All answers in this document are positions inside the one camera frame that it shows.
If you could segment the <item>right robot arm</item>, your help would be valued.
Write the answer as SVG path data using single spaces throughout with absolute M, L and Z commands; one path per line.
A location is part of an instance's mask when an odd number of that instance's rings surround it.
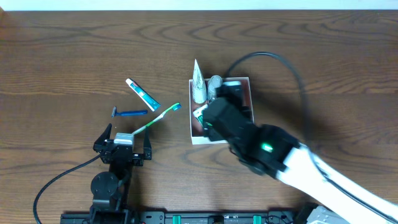
M 228 142 L 240 163 L 305 192 L 348 223 L 397 223 L 397 205 L 340 174 L 282 128 L 256 126 L 240 92 L 222 85 L 203 122 Z

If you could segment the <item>green Dettol soap packet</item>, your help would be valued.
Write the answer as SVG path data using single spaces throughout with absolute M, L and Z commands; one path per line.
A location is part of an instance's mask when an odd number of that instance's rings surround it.
M 204 121 L 203 121 L 203 112 L 208 108 L 208 104 L 205 104 L 201 107 L 196 108 L 193 111 L 193 116 L 194 118 L 200 123 L 201 127 L 204 127 Z

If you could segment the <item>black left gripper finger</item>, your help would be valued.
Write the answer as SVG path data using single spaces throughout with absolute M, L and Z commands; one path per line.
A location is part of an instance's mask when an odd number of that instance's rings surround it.
M 152 146 L 151 146 L 150 139 L 149 139 L 149 128 L 145 129 L 143 151 L 144 151 L 144 160 L 151 160 L 152 159 Z
M 110 138 L 111 135 L 112 124 L 109 123 L 104 130 L 104 132 L 100 135 L 100 137 L 94 142 L 93 150 L 95 152 L 102 152 L 106 149 L 107 140 Z

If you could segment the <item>clear bottle with blue liquid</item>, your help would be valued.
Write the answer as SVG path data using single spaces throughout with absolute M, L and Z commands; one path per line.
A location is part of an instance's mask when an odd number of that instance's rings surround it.
M 209 103 L 211 103 L 213 100 L 216 99 L 217 97 L 216 89 L 219 88 L 222 84 L 223 84 L 223 79 L 219 75 L 213 75 L 208 80 L 207 98 Z

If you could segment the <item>white conical tube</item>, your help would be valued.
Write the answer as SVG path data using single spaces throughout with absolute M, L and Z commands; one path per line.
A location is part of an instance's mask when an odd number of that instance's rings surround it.
M 197 60 L 194 61 L 193 67 L 192 96 L 197 104 L 202 104 L 207 100 L 206 84 Z

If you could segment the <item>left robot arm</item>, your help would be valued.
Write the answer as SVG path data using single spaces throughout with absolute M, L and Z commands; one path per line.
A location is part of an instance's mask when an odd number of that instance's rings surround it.
M 97 174 L 91 181 L 93 204 L 90 207 L 90 224 L 137 224 L 140 222 L 136 211 L 129 208 L 127 198 L 132 177 L 132 168 L 144 165 L 152 159 L 152 146 L 148 132 L 145 132 L 143 152 L 134 152 L 134 135 L 117 133 L 110 138 L 112 125 L 109 124 L 95 141 L 93 150 L 99 154 L 109 170 Z

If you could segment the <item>small toothpaste tube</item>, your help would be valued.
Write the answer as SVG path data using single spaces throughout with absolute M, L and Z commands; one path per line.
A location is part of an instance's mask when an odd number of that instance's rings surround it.
M 139 98 L 150 108 L 151 111 L 155 111 L 160 108 L 158 103 L 153 97 L 151 97 L 139 84 L 133 79 L 126 79 L 127 85 L 139 96 Z

